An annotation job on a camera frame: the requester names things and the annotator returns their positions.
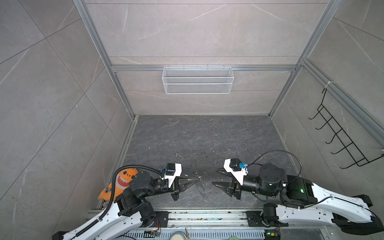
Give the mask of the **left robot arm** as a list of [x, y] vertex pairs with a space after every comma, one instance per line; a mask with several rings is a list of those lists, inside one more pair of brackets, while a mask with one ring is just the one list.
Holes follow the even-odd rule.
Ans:
[[123, 193], [118, 195], [103, 212], [70, 232], [57, 232], [53, 240], [113, 240], [129, 230], [148, 227], [157, 217], [146, 197], [170, 193], [174, 201], [180, 193], [198, 183], [200, 178], [175, 177], [154, 179], [148, 172], [139, 172]]

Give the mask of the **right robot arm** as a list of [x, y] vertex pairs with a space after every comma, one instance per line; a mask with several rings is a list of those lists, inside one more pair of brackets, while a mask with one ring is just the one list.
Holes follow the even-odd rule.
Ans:
[[367, 195], [348, 197], [329, 191], [310, 180], [287, 175], [271, 163], [261, 165], [259, 174], [248, 174], [247, 164], [239, 159], [225, 160], [217, 173], [230, 177], [231, 182], [213, 182], [230, 197], [240, 200], [243, 192], [255, 198], [265, 197], [260, 212], [248, 213], [251, 225], [271, 228], [292, 224], [337, 226], [343, 233], [366, 236], [383, 232], [384, 225], [371, 210]]

